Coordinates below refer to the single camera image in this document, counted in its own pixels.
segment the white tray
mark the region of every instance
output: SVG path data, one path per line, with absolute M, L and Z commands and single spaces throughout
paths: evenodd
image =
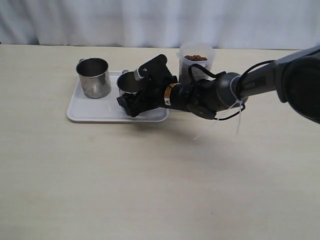
M 78 79 L 72 94 L 67 117 L 75 123 L 159 123 L 167 119 L 169 110 L 157 108 L 143 112 L 136 117 L 130 117 L 119 106 L 117 97 L 119 90 L 117 79 L 120 71 L 110 71 L 111 92 L 99 99 L 91 99 L 84 95 L 80 80 Z

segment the stainless steel cup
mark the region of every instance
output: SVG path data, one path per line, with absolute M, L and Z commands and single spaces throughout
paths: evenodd
M 119 95 L 122 97 L 124 94 L 135 95 L 146 83 L 144 81 L 137 81 L 133 71 L 124 70 L 117 79 L 116 85 L 119 88 Z
M 102 58 L 91 57 L 80 59 L 76 65 L 81 87 L 85 96 L 100 99 L 111 91 L 109 65 Z

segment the plastic container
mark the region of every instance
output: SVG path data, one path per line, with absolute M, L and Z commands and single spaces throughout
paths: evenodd
M 185 56 L 200 55 L 201 57 L 207 58 L 206 61 L 191 61 L 185 58 Z M 191 79 L 189 77 L 188 68 L 193 64 L 199 64 L 205 67 L 207 70 L 211 70 L 216 52 L 212 46 L 204 42 L 187 42 L 181 45 L 179 52 L 179 83 L 190 84 Z M 192 73 L 196 81 L 200 79 L 209 79 L 209 76 L 203 73 L 201 70 L 193 67 Z

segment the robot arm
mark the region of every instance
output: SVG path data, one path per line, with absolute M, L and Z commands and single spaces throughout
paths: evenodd
M 145 84 L 137 94 L 117 98 L 127 115 L 136 117 L 151 109 L 167 108 L 213 120 L 217 112 L 230 108 L 239 99 L 277 91 L 282 103 L 288 102 L 300 115 L 320 124 L 320 46 L 258 63 L 242 75 L 213 74 L 194 64 L 189 68 L 191 79 L 191 68 L 198 68 L 213 80 L 191 84 L 179 83 L 166 64 L 166 56 L 160 54 L 134 71 L 132 81 Z

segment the brown food pellets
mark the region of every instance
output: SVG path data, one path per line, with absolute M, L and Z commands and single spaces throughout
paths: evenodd
M 207 61 L 208 59 L 206 58 L 206 57 L 202 57 L 202 56 L 200 56 L 200 55 L 186 55 L 186 56 L 184 56 L 184 58 L 186 58 L 186 59 L 188 59 L 188 60 L 190 60 L 190 61 L 195 61 L 195 62 L 197 62 L 197 61 Z

